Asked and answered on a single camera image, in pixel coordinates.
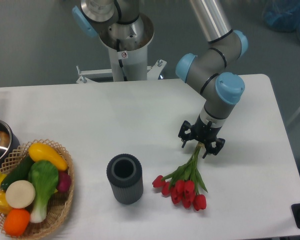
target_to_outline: woven basket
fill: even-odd
[[[71,177],[71,186],[69,191],[66,193],[56,192],[55,194],[53,194],[53,196],[48,202],[47,215],[45,220],[40,223],[30,222],[25,232],[20,237],[12,237],[5,233],[3,227],[4,227],[6,216],[0,213],[1,233],[13,239],[37,240],[51,234],[58,227],[60,227],[60,225],[65,221],[73,200],[74,185],[75,185],[73,162],[68,151],[61,144],[57,142],[50,141],[48,139],[34,140],[33,142],[28,142],[26,144],[19,146],[17,149],[13,150],[13,152],[11,152],[9,156],[4,160],[4,163],[2,163],[0,171],[3,174],[10,173],[11,170],[14,169],[19,164],[19,162],[28,154],[28,149],[30,145],[33,143],[43,143],[43,144],[50,145],[66,160],[69,166],[67,173]]]

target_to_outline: black cylinder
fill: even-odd
[[[112,158],[106,168],[106,176],[119,203],[133,204],[144,193],[141,163],[130,154]]]

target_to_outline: red radish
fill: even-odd
[[[64,171],[59,171],[59,182],[56,189],[60,193],[65,193],[70,189],[71,177]]]

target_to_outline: metal bracket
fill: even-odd
[[[147,67],[147,80],[158,80],[163,79],[162,71],[167,65],[167,62],[159,59],[153,66]],[[101,70],[88,70],[80,71],[79,66],[76,66],[78,72],[77,84],[87,84],[87,83],[98,83],[98,81],[93,81],[91,79],[101,79],[101,78],[111,78],[111,69],[101,69]]]

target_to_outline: robotic arm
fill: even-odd
[[[239,76],[219,72],[245,53],[248,40],[242,32],[232,30],[219,0],[189,2],[209,49],[200,57],[186,54],[175,72],[206,102],[195,124],[184,121],[178,136],[182,147],[193,139],[203,143],[205,158],[207,154],[217,155],[223,148],[225,140],[217,134],[245,89]],[[139,0],[81,0],[80,8],[73,8],[72,14],[87,35],[95,37],[98,32],[101,42],[109,49],[113,80],[147,79],[147,45],[153,38],[154,28],[150,19],[139,12]]]
[[[189,140],[204,144],[205,154],[217,155],[225,140],[217,134],[245,90],[244,81],[223,71],[248,49],[248,40],[233,31],[218,0],[190,0],[200,27],[209,43],[207,52],[197,57],[186,54],[176,66],[176,74],[206,99],[194,125],[184,121],[178,136],[183,145]]]
[[[113,81],[146,80],[154,27],[139,12],[139,0],[81,0],[79,8],[72,15],[88,36],[99,36],[107,47]]]

